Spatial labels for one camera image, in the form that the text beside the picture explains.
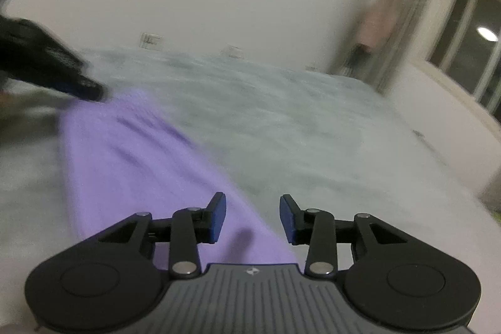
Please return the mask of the purple pants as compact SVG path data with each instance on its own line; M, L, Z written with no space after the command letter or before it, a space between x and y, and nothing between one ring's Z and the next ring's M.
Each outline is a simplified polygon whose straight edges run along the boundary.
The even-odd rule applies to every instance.
M296 256L202 150L140 91L104 103L76 100L59 120L70 222L83 240L134 213L168 218L227 198L221 236L201 262L292 264Z

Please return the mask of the white wall socket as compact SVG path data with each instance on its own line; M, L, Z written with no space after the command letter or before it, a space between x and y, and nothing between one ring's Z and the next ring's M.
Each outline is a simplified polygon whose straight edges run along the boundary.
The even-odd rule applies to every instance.
M143 33L140 37L139 46L143 49L159 51L163 47L164 39L161 36Z

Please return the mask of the window with white frame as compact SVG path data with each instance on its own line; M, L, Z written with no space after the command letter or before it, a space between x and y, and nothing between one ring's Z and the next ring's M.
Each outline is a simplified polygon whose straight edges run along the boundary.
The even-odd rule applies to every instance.
M500 118L500 0L453 0L428 61Z

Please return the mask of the pink hanging garment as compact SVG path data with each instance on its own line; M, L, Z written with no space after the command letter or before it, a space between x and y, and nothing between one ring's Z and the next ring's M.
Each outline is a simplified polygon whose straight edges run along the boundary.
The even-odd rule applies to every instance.
M397 22L402 0L375 0L358 29L356 43L372 54L387 41Z

